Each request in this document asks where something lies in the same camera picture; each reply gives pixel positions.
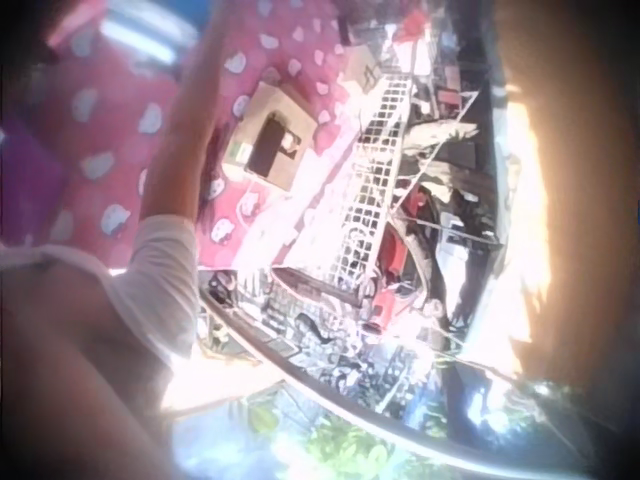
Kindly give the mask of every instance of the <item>metal rail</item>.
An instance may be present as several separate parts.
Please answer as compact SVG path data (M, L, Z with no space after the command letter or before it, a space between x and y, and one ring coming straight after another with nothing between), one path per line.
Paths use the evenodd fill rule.
M280 370L286 382L330 412L385 441L394 443L423 457L433 458L453 467L497 478L527 480L587 480L582 473L565 472L535 466L515 465L502 458L455 444L446 439L428 437L406 425L366 409L340 395L328 385L303 373L251 333L244 315L226 311L200 290L202 303L211 315L223 322L229 332L250 353Z

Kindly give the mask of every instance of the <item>polka dot fabric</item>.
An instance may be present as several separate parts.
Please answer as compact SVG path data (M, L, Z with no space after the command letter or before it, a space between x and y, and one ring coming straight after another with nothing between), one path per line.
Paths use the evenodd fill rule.
M235 127L261 80L289 84L319 123L314 161L335 161L328 154L340 134L336 103L346 103L348 94L337 85L345 58L336 48L331 2L234 3L241 13L230 19L224 47L220 125ZM146 168L179 85L168 72L144 68L134 54L101 35L104 2L83 3L78 11L75 20L65 21L67 30L55 34L60 62L34 76L26 111L33 134L70 172L60 214L42 240L81 248L122 268L131 255ZM230 268L256 216L282 194L250 179L232 182L219 172L207 193L211 203L198 229L200 261Z

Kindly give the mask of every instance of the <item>box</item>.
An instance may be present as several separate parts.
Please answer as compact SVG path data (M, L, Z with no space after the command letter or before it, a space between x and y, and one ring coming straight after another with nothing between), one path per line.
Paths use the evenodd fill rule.
M297 92L260 82L231 136L222 169L231 180L251 176L288 192L317 126Z
M347 66L339 83L351 96L368 94L378 83L382 72L371 50L366 45L345 47Z

